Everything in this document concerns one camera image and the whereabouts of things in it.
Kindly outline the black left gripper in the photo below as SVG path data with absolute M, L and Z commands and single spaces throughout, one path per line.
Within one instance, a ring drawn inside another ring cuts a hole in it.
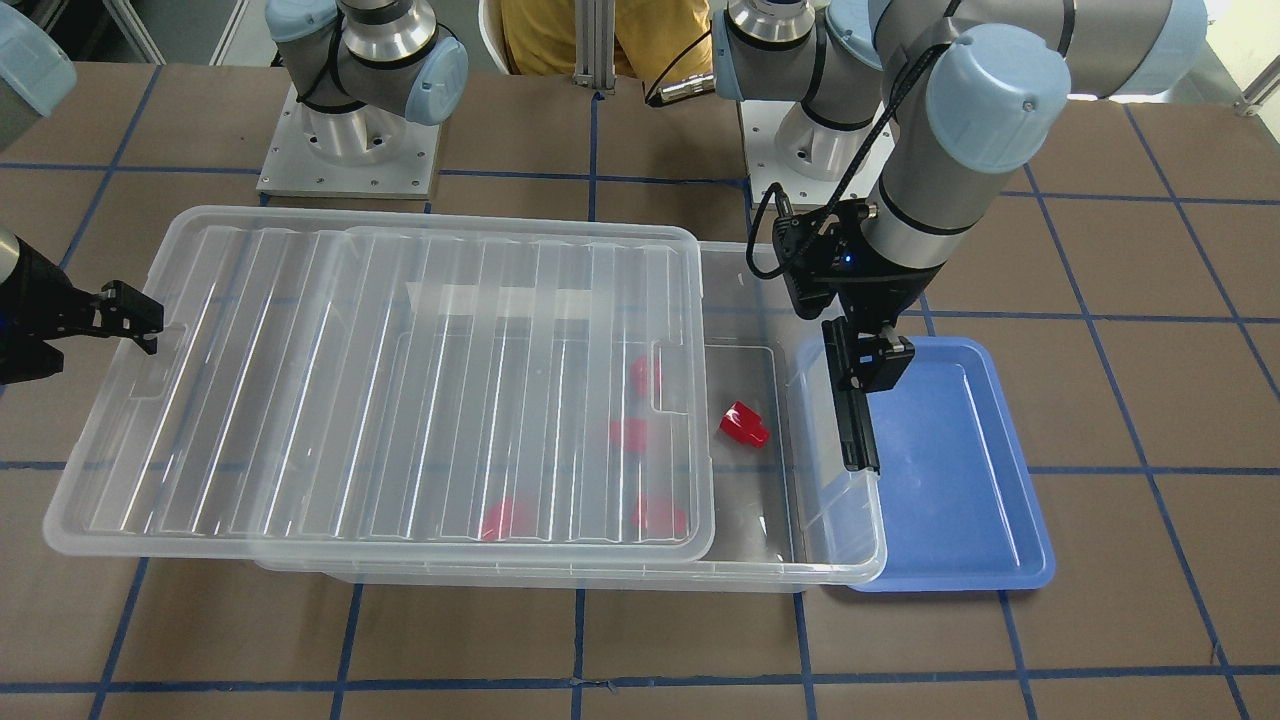
M 867 393 L 892 389 L 915 357 L 915 345 L 899 333 L 897 320 L 925 291 L 942 266 L 910 268 L 893 263 L 867 241 L 841 247 L 836 283 L 846 318 L 822 323 L 829 383 L 833 391 L 859 388 L 858 333 L 860 337 L 860 387 Z

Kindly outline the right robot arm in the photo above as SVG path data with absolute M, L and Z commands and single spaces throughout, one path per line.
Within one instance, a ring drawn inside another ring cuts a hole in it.
M 270 1 L 265 19 L 298 101 L 319 115 L 375 109 L 439 126 L 457 108 L 468 54 L 426 1 Z M 14 6 L 3 6 L 3 145 L 49 117 L 74 88 L 69 56 Z M 156 354 L 164 306 L 122 281 L 77 288 L 18 234 L 3 232 L 1 379 L 64 368 L 55 340 L 124 338 Z

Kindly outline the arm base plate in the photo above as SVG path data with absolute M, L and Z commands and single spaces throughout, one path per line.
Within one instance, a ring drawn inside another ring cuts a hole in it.
M 817 124 L 797 102 L 745 101 L 739 113 L 750 209 L 760 206 L 773 183 L 781 184 L 801 211 L 826 204 L 873 127 L 831 129 Z
M 289 87 L 259 173 L 273 197 L 430 199 L 440 128 L 378 108 L 316 111 Z

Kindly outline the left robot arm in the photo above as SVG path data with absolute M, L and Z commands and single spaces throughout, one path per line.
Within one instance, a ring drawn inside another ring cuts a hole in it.
M 1202 1 L 731 1 L 710 22 L 716 91 L 795 101 L 861 140 L 819 208 L 780 183 L 772 245 L 796 314 L 824 325 L 832 384 L 888 389 L 910 307 L 1042 147 L 1071 95 L 1156 95 L 1194 64 Z

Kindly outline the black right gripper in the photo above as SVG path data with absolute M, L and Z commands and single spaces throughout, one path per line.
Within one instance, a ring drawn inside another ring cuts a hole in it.
M 148 356 L 157 354 L 165 307 L 127 284 L 110 281 L 91 293 L 13 232 L 1 233 L 1 383 L 41 380 L 64 369 L 63 351 L 50 345 L 99 329 L 131 340 Z

